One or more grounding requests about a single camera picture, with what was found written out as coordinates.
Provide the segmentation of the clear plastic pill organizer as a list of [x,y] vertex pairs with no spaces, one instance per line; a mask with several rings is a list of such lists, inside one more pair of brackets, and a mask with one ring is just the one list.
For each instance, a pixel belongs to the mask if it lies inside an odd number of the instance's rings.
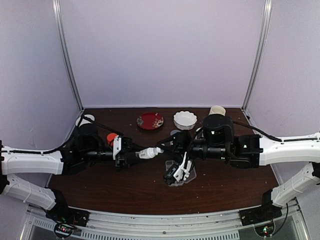
[[165,162],[166,172],[163,175],[164,182],[170,187],[180,187],[188,184],[197,177],[195,163],[192,160],[187,162],[187,168],[184,169],[179,163],[173,160]]

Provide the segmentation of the small white pill bottle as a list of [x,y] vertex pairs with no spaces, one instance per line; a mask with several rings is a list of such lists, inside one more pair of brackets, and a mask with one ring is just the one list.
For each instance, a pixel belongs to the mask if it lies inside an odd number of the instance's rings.
[[159,154],[157,147],[148,147],[135,153],[139,159],[152,159]]

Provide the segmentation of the white bottle cap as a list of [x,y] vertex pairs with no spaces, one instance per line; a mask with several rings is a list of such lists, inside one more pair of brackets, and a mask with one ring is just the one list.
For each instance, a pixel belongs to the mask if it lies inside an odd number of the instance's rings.
[[161,149],[161,148],[159,148],[159,147],[156,147],[155,149],[156,149],[156,152],[157,152],[158,154],[164,153],[164,150]]

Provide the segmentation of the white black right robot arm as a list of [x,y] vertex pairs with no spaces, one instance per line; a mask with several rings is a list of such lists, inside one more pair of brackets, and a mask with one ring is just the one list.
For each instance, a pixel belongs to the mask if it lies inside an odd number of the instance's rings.
[[212,114],[204,118],[196,131],[197,139],[188,131],[158,141],[156,146],[178,163],[163,178],[168,185],[187,178],[195,159],[221,160],[238,169],[258,168],[275,163],[306,162],[307,164],[287,182],[268,190],[256,210],[259,220],[268,220],[276,208],[282,208],[291,199],[312,185],[320,183],[320,134],[275,137],[262,130],[258,134],[236,136],[237,122],[229,116]]

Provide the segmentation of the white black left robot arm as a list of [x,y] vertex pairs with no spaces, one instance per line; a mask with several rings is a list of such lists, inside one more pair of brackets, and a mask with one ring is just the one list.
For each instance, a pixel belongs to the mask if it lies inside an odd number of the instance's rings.
[[0,147],[0,193],[42,208],[61,222],[72,218],[72,210],[61,191],[37,186],[19,178],[22,173],[76,175],[97,163],[115,162],[126,167],[129,155],[139,159],[143,146],[121,132],[95,122],[90,114],[81,115],[61,146],[51,150],[24,150]]

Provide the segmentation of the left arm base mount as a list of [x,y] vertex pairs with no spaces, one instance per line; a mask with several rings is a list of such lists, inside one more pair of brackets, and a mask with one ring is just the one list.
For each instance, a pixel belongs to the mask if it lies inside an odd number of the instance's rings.
[[54,207],[44,210],[45,216],[55,222],[54,234],[61,239],[70,237],[78,227],[86,227],[90,213],[70,207]]

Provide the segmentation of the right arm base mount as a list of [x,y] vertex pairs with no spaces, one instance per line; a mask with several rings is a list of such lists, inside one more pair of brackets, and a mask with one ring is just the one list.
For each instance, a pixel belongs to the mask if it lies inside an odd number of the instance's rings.
[[239,211],[242,226],[253,225],[255,233],[262,238],[276,233],[275,219],[282,216],[282,209],[276,206],[258,206]]

